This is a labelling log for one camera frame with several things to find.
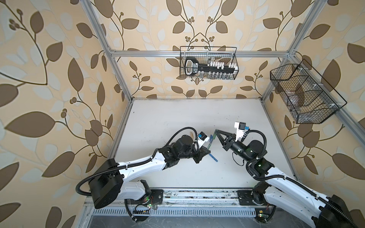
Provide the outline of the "green pen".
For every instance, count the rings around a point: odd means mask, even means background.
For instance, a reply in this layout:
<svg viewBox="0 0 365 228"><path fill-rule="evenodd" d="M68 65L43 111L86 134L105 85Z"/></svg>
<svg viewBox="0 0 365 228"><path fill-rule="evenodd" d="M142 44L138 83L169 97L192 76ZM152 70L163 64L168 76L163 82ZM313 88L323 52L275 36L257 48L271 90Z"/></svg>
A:
<svg viewBox="0 0 365 228"><path fill-rule="evenodd" d="M208 146L207 146L207 149L208 149L208 150L210 150L210 147L211 147L211 145L212 145L212 142L213 142L213 136L212 136L212 135L210 135L209 144L208 144Z"/></svg>

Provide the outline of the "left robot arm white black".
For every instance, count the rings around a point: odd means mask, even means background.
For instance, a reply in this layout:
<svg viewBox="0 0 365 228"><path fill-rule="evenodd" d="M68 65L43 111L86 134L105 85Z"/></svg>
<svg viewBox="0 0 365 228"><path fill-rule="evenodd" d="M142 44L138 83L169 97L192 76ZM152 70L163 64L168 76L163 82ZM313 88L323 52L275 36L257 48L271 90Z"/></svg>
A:
<svg viewBox="0 0 365 228"><path fill-rule="evenodd" d="M115 200L147 202L152 191L146 180L139 179L141 176L171 168L181 159L193 159L199 163L210 153L204 146L210 138L192 127L190 130L194 132L194 138L183 135L175 142L169 139L145 158L127 162L116 162L113 158L106 160L94 174L76 185L76 193L91 197L95 209L104 208Z"/></svg>

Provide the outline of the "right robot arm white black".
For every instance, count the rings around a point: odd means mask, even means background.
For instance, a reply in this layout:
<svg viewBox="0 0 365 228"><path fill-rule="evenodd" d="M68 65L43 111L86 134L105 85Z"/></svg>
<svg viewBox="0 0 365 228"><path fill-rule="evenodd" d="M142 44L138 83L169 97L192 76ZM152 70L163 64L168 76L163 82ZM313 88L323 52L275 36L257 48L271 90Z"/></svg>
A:
<svg viewBox="0 0 365 228"><path fill-rule="evenodd" d="M243 140L250 133L262 136L262 146L254 150L243 144ZM244 132L242 138L236 134L222 130L215 130L217 137L226 151L240 156L246 161L246 171L258 184L253 188L253 195L259 195L271 205L277 206L311 228L355 228L346 203L338 196L329 197L317 192L297 180L289 177L273 163L267 161L267 139L258 130Z"/></svg>

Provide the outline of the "black tool in basket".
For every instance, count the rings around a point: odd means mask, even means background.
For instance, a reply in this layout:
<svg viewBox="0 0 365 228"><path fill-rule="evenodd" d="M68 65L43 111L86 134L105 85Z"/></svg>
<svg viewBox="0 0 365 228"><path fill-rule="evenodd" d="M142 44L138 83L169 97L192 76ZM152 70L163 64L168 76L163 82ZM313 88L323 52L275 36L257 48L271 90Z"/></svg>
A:
<svg viewBox="0 0 365 228"><path fill-rule="evenodd" d="M236 63L225 64L224 62L210 61L204 63L202 60L197 60L194 57L187 57L185 62L181 66L183 72L187 76L234 76L239 72L238 65Z"/></svg>

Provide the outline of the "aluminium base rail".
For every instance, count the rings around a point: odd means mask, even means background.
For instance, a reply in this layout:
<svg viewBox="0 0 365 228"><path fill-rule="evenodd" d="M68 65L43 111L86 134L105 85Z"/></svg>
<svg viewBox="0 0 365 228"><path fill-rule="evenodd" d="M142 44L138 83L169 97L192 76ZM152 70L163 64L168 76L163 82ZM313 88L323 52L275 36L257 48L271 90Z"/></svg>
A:
<svg viewBox="0 0 365 228"><path fill-rule="evenodd" d="M118 199L102 209L91 209L91 216L148 217L225 217L225 218L267 218L276 206L292 215L311 219L313 213L307 206L290 199L279 190L267 189L269 202L253 202L251 189L153 189L150 204L139 206Z"/></svg>

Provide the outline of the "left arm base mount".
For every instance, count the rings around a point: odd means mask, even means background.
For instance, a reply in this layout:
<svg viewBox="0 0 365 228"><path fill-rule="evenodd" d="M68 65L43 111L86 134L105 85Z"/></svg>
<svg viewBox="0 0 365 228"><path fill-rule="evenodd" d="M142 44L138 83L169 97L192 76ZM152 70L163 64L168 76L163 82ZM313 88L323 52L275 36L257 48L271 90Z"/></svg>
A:
<svg viewBox="0 0 365 228"><path fill-rule="evenodd" d="M158 205L163 202L162 189L148 190L147 193L139 200L126 199L125 209L133 222L145 221L156 210Z"/></svg>

